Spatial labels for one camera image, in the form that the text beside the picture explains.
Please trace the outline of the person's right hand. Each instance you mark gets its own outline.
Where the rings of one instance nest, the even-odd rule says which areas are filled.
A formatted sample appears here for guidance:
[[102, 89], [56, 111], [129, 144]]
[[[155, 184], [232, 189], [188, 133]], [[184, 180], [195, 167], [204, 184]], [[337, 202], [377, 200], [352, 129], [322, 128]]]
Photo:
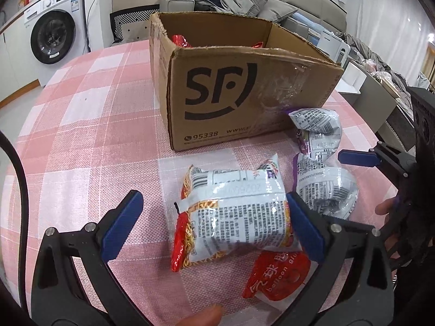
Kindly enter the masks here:
[[[396, 198], [392, 197], [389, 199], [386, 199], [384, 202], [381, 202], [379, 205], [375, 208], [375, 213], [378, 216], [382, 216], [384, 218], [383, 225], [386, 226], [388, 221], [390, 220], [391, 216], [390, 213], [394, 210], [394, 207], [396, 205]], [[385, 240], [385, 248], [387, 251], [389, 251], [398, 241], [397, 234], [391, 235]]]

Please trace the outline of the person's left hand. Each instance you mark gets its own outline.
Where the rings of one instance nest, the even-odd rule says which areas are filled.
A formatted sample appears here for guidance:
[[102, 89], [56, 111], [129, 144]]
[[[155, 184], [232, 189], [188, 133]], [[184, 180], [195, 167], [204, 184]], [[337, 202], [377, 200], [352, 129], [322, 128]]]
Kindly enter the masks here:
[[176, 326], [217, 326], [223, 316], [223, 307], [210, 305], [202, 311], [180, 320]]

